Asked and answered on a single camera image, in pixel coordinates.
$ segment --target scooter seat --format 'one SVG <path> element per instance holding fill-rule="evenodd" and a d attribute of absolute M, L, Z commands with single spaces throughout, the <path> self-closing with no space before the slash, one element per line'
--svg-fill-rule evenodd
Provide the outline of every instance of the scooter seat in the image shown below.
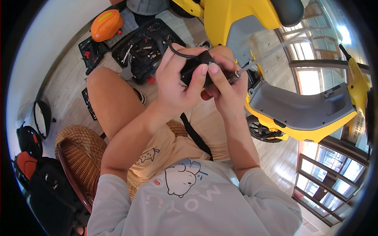
<path fill-rule="evenodd" d="M 281 24 L 285 27 L 296 26 L 303 18 L 305 9 L 301 0 L 270 0 Z"/>
<path fill-rule="evenodd" d="M 316 95 L 300 95 L 264 81 L 250 97 L 253 110 L 295 130 L 317 130 L 356 111 L 346 83 Z"/>

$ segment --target sneaker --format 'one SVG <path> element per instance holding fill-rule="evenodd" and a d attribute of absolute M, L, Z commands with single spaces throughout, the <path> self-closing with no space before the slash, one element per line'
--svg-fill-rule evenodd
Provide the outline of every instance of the sneaker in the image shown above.
<path fill-rule="evenodd" d="M 134 89 L 135 94 L 138 96 L 139 100 L 141 101 L 141 103 L 144 105 L 147 102 L 146 96 L 143 93 L 136 90 L 135 88 L 133 89 Z"/>
<path fill-rule="evenodd" d="M 209 41 L 202 41 L 197 45 L 198 48 L 206 48 L 207 50 L 212 49 L 211 43 Z"/>

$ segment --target khaki shorts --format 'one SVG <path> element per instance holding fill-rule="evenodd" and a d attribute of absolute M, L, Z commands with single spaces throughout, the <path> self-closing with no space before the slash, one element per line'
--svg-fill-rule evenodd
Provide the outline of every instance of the khaki shorts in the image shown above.
<path fill-rule="evenodd" d="M 225 126 L 215 107 L 214 99 L 201 100 L 185 114 L 192 127 L 209 146 L 213 159 L 229 158 Z M 170 128 L 164 125 L 152 137 L 131 170 L 141 182 L 145 182 L 184 158 L 209 159 L 209 155 L 202 151 L 190 136 L 175 137 Z"/>

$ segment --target black strap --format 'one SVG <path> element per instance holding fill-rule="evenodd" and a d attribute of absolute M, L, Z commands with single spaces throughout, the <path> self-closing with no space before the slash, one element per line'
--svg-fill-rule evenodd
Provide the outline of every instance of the black strap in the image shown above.
<path fill-rule="evenodd" d="M 193 139 L 194 143 L 204 152 L 206 152 L 210 156 L 210 161 L 213 161 L 211 150 L 209 146 L 203 141 L 199 134 L 193 129 L 192 125 L 189 123 L 188 118 L 186 117 L 185 113 L 182 113 L 180 116 L 181 120 L 184 123 L 185 130 Z"/>

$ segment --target orange helmet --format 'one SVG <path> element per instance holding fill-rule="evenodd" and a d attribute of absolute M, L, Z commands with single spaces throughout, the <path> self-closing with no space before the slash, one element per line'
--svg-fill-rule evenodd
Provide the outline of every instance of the orange helmet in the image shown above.
<path fill-rule="evenodd" d="M 111 39 L 123 26 L 124 19 L 118 10 L 112 9 L 96 17 L 91 26 L 94 41 L 102 42 Z"/>

